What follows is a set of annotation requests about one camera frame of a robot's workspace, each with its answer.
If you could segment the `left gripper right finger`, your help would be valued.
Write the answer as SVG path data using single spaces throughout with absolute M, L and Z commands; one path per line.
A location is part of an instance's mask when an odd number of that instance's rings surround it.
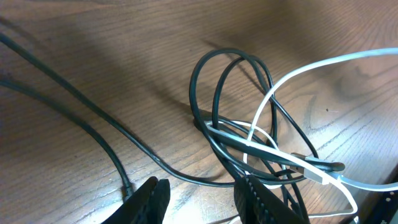
M 283 202 L 252 175 L 235 178 L 234 202 L 242 223 L 307 223 L 300 205 L 287 194 Z

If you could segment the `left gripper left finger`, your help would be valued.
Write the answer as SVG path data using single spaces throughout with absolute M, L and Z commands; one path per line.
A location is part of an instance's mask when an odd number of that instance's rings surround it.
M 147 179 L 103 224 L 160 224 L 170 202 L 170 182 Z

